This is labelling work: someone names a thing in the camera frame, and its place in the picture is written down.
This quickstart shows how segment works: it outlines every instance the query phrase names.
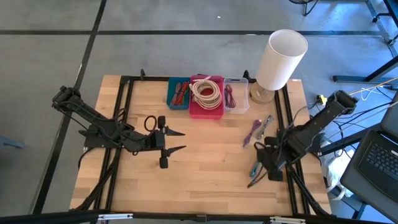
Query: wooden tabletop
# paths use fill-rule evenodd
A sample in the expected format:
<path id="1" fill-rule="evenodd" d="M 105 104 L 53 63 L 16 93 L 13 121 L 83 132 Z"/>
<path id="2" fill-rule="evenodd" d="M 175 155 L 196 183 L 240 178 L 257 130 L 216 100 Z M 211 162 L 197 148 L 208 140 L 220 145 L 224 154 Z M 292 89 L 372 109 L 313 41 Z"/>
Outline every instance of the wooden tabletop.
<path id="1" fill-rule="evenodd" d="M 108 118 L 113 114 L 119 81 L 119 75 L 105 75 L 99 91 L 95 109 Z M 289 80 L 287 88 L 292 113 L 295 114 L 306 105 L 303 86 L 300 80 Z M 123 150 L 112 211 L 292 214 L 286 177 L 285 182 L 264 178 L 250 189 L 246 188 L 251 181 L 249 173 L 256 161 L 256 152 L 253 147 L 255 139 L 252 138 L 245 148 L 242 147 L 243 139 L 255 119 L 264 120 L 269 114 L 275 117 L 275 121 L 266 129 L 266 136 L 276 135 L 278 122 L 274 101 L 259 105 L 249 99 L 250 108 L 244 114 L 226 113 L 221 120 L 191 119 L 188 110 L 170 110 L 165 103 L 166 94 L 167 82 L 135 81 L 127 121 L 136 131 L 147 133 L 143 126 L 145 118 L 148 115 L 165 115 L 170 128 L 186 134 L 182 137 L 167 136 L 167 147 L 187 147 L 169 157 L 168 169 L 159 168 L 159 151 L 140 152 L 132 156 Z M 280 97 L 284 110 L 281 91 Z M 303 124 L 308 118 L 308 111 L 302 110 L 295 124 Z M 99 148 L 82 160 L 71 208 L 79 206 L 96 185 L 103 157 L 104 149 Z M 309 154 L 302 159 L 302 167 L 306 186 L 320 205 L 330 212 L 319 160 Z M 302 211 L 297 186 L 295 191 L 298 209 Z"/>

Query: clear plastic container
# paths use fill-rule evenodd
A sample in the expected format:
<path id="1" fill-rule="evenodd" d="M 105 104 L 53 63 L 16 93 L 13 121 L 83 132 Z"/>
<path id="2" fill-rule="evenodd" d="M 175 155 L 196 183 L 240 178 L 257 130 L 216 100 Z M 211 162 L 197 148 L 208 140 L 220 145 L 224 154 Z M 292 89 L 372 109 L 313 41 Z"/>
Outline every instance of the clear plastic container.
<path id="1" fill-rule="evenodd" d="M 243 114 L 249 109 L 247 78 L 224 78 L 224 108 L 227 113 Z"/>

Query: white lamp shade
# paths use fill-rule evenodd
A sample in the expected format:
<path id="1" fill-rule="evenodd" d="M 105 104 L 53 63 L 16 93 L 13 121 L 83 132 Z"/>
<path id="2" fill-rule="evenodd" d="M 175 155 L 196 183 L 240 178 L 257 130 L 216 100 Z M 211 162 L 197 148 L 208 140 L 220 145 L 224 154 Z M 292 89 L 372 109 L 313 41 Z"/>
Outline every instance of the white lamp shade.
<path id="1" fill-rule="evenodd" d="M 271 34 L 256 80 L 266 90 L 279 90 L 289 80 L 293 71 L 307 52 L 305 37 L 293 30 L 277 30 Z"/>

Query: laptop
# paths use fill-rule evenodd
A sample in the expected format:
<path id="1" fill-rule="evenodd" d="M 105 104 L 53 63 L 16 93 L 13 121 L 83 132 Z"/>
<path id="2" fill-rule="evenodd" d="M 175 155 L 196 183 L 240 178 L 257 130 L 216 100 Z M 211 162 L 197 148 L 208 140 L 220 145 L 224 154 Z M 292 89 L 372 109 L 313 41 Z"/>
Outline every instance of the laptop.
<path id="1" fill-rule="evenodd" d="M 368 131 L 357 150 L 365 151 L 357 170 L 372 183 L 375 188 L 398 202 L 398 146 L 383 135 Z"/>
<path id="2" fill-rule="evenodd" d="M 396 93 L 393 101 L 398 101 Z M 340 182 L 364 202 L 398 223 L 398 105 L 389 108 L 381 131 L 362 138 Z"/>

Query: blue plastic bin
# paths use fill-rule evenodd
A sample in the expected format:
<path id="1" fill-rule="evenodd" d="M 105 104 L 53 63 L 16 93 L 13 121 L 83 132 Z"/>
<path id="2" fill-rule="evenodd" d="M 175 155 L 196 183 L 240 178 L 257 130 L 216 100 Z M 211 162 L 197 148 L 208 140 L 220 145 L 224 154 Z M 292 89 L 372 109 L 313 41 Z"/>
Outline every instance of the blue plastic bin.
<path id="1" fill-rule="evenodd" d="M 167 88 L 166 103 L 167 103 L 167 106 L 169 106 L 169 108 L 171 110 L 187 110 L 189 108 L 189 98 L 190 98 L 189 90 L 185 94 L 183 105 L 170 105 L 170 103 L 173 99 L 173 96 L 175 94 L 175 87 L 177 86 L 177 83 L 182 84 L 183 82 L 190 82 L 190 78 L 185 78 L 185 77 L 170 77 L 169 78 L 169 87 Z"/>

